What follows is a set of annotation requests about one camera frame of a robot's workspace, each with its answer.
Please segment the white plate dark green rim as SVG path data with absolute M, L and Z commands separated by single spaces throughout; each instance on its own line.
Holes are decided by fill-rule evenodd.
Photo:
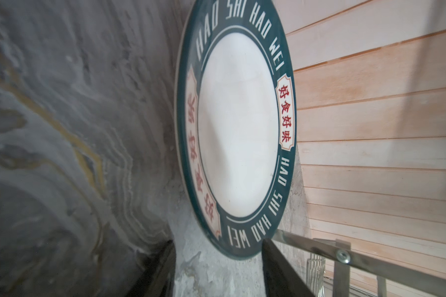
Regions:
M 204 235 L 248 259 L 282 219 L 296 165 L 291 56 L 272 1 L 196 1 L 178 55 L 175 129 Z

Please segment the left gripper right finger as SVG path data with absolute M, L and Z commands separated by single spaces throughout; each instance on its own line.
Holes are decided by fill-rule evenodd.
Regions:
M 261 257 L 267 297 L 315 296 L 271 240 L 263 240 Z

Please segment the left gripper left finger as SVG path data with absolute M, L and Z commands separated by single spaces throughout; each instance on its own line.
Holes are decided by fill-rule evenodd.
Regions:
M 144 274 L 126 294 L 126 297 L 172 297 L 175 284 L 176 248 L 173 240 L 147 261 Z

